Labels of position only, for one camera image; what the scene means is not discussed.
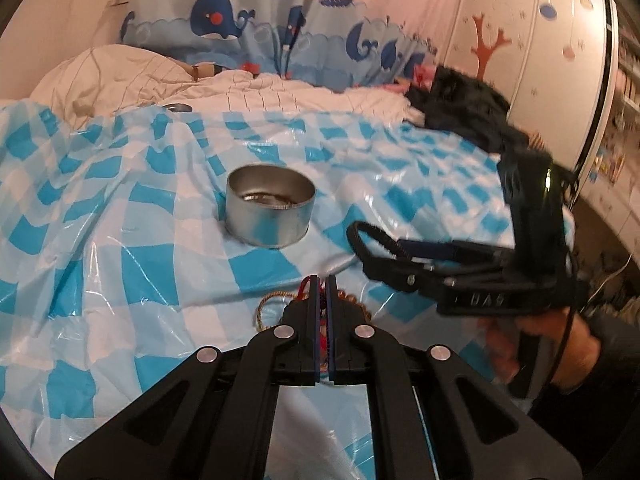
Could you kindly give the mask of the person's right hand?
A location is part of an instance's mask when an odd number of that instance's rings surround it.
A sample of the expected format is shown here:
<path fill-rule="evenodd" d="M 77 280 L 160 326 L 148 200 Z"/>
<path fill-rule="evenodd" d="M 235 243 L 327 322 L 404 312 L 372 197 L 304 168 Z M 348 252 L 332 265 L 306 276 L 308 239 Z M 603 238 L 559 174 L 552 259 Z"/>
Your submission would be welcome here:
<path fill-rule="evenodd" d="M 552 310 L 542 315 L 514 318 L 514 323 L 526 334 L 551 341 L 553 353 L 557 354 L 569 313 L 569 308 L 563 311 Z M 489 361 L 494 372 L 504 384 L 512 382 L 521 368 L 516 357 L 516 345 L 502 330 L 496 318 L 481 318 L 477 326 L 485 332 Z M 591 335 L 582 318 L 574 316 L 560 364 L 551 379 L 552 384 L 563 390 L 579 386 L 596 366 L 600 350 L 600 340 Z"/>

